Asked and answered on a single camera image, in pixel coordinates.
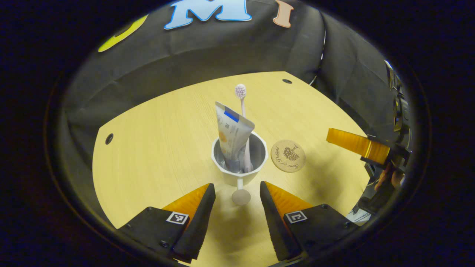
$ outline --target screw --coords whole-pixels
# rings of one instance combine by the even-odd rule
[[[105,144],[109,144],[111,141],[112,141],[112,138],[114,137],[114,134],[110,134],[107,136],[107,138],[105,139]]]
[[[164,248],[168,248],[170,246],[170,244],[168,244],[167,242],[165,241],[160,241],[160,246],[164,247]]]

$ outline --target black fabric backdrop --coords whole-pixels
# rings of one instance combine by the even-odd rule
[[[172,30],[163,29],[173,13],[165,6],[125,40],[93,51],[64,96],[56,145],[79,200],[109,222],[92,178],[102,125],[169,91],[225,76],[287,71],[309,83],[317,75],[314,86],[367,134],[394,139],[395,94],[387,85],[383,55],[336,19],[301,2],[287,3],[294,7],[289,29],[273,23],[274,0],[248,1],[251,21],[194,19]]]

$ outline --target yellow letter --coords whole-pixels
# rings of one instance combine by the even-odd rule
[[[143,16],[142,18],[138,19],[136,22],[132,23],[132,25],[124,32],[119,34],[118,36],[112,36],[109,40],[107,40],[101,47],[99,47],[99,52],[103,52],[108,50],[109,48],[115,46],[118,42],[124,40],[133,32],[135,32],[140,26],[142,26],[143,22],[147,18],[148,15]]]

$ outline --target toothpaste tube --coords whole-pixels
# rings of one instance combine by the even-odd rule
[[[219,146],[224,155],[226,168],[238,173],[244,166],[246,142],[254,130],[254,123],[227,106],[216,102]]]

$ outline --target white cup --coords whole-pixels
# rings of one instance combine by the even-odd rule
[[[219,146],[219,138],[216,138],[211,147],[211,159],[223,173],[224,182],[232,186],[238,186],[239,178],[242,178],[244,185],[248,184],[262,169],[269,157],[266,142],[255,132],[252,132],[249,136],[249,155],[254,170],[247,173],[233,173],[226,168],[224,156]]]

